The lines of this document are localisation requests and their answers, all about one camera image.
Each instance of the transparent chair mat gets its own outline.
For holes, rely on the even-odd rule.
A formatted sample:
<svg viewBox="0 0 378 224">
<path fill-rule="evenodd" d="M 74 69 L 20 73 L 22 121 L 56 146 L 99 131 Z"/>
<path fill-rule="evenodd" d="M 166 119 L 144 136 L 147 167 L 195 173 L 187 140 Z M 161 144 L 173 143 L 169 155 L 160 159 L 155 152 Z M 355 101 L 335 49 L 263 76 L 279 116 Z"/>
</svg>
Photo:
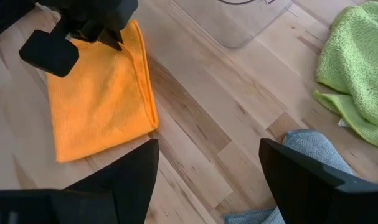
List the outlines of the transparent chair mat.
<svg viewBox="0 0 378 224">
<path fill-rule="evenodd" d="M 173 1 L 215 40 L 228 48 L 239 48 L 249 43 L 292 3 L 291 0 L 254 0 L 233 6 L 218 0 Z"/>
</svg>

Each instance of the folded towel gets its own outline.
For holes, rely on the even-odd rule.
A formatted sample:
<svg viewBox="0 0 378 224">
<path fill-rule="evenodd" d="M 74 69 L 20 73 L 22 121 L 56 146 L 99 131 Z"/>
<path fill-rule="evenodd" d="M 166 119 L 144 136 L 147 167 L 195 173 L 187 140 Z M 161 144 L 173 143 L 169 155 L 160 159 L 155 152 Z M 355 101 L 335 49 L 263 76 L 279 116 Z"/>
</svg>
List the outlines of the folded towel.
<svg viewBox="0 0 378 224">
<path fill-rule="evenodd" d="M 347 7 L 320 55 L 317 81 L 342 94 L 314 97 L 378 147 L 378 2 Z"/>
<path fill-rule="evenodd" d="M 353 174 L 350 166 L 339 155 L 331 142 L 323 134 L 311 130 L 288 131 L 283 145 L 296 150 L 317 161 Z M 225 224 L 284 224 L 284 219 L 278 208 L 250 211 L 238 215 L 224 215 Z"/>
<path fill-rule="evenodd" d="M 121 31 L 121 52 L 99 42 L 72 42 L 80 58 L 47 86 L 59 162 L 127 142 L 158 127 L 146 51 L 136 21 Z"/>
</svg>

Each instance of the lime green microfiber cloth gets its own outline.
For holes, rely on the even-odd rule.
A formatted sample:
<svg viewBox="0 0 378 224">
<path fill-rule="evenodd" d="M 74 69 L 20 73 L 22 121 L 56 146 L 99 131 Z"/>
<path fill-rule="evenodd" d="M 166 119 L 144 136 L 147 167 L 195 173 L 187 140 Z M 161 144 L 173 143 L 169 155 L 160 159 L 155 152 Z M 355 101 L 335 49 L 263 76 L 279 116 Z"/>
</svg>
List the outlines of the lime green microfiber cloth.
<svg viewBox="0 0 378 224">
<path fill-rule="evenodd" d="M 331 27 L 316 80 L 342 94 L 314 97 L 378 147 L 378 2 L 345 8 Z"/>
</svg>

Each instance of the wooden floor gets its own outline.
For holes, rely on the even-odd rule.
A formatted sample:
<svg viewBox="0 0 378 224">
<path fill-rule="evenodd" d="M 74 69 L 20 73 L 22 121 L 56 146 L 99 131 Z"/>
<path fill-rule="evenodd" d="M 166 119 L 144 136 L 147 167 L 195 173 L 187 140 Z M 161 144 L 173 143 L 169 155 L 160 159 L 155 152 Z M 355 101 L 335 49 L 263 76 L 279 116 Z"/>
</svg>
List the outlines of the wooden floor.
<svg viewBox="0 0 378 224">
<path fill-rule="evenodd" d="M 160 127 L 63 164 L 55 162 L 44 73 L 18 55 L 34 29 L 50 31 L 56 21 L 33 10 L 0 35 L 0 189 L 63 188 L 158 138 L 146 223 L 222 223 L 224 213 L 273 206 L 259 140 L 281 141 L 298 128 L 321 131 L 358 176 L 378 182 L 378 149 L 337 126 L 340 118 L 311 96 L 315 88 L 330 91 L 314 80 L 330 24 L 360 1 L 297 0 L 246 46 L 228 49 L 173 0 L 140 0 L 134 18 L 146 41 Z"/>
</svg>

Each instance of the black cable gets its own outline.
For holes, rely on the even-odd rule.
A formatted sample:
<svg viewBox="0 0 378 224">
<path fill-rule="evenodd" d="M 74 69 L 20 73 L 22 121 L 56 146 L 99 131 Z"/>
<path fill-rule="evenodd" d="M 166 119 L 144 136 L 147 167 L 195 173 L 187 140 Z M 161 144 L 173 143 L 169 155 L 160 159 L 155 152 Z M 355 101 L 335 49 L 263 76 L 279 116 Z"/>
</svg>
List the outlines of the black cable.
<svg viewBox="0 0 378 224">
<path fill-rule="evenodd" d="M 241 6 L 241 5 L 244 5 L 244 4 L 248 4 L 248 3 L 251 3 L 255 0 L 248 0 L 248 1 L 244 1 L 244 2 L 228 2 L 228 1 L 225 1 L 225 0 L 217 0 L 217 1 L 220 1 L 224 4 L 228 4 L 228 5 L 231 5 L 231 6 Z M 267 2 L 267 4 L 270 4 L 272 2 L 274 2 L 275 0 L 271 0 L 269 2 Z"/>
</svg>

